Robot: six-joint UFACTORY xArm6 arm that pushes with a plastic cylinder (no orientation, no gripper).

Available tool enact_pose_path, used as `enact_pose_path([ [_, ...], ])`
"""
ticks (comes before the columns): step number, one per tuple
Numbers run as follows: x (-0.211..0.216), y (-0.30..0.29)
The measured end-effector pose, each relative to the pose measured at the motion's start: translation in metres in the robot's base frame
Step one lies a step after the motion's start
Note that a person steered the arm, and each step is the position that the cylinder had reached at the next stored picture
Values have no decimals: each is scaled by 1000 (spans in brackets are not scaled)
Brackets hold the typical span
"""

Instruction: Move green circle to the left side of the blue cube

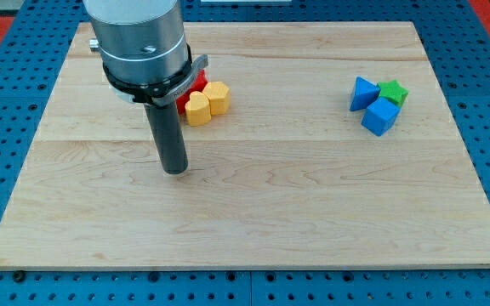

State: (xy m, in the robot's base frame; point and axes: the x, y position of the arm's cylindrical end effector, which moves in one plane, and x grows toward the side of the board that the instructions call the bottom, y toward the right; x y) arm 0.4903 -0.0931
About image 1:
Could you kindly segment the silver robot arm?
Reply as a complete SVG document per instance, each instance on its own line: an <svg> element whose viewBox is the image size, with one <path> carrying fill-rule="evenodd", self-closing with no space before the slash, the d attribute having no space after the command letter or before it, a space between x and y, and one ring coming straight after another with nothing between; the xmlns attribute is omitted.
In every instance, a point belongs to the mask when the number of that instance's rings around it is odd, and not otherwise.
<svg viewBox="0 0 490 306"><path fill-rule="evenodd" d="M178 0L84 0L110 84L160 98L191 69Z"/></svg>

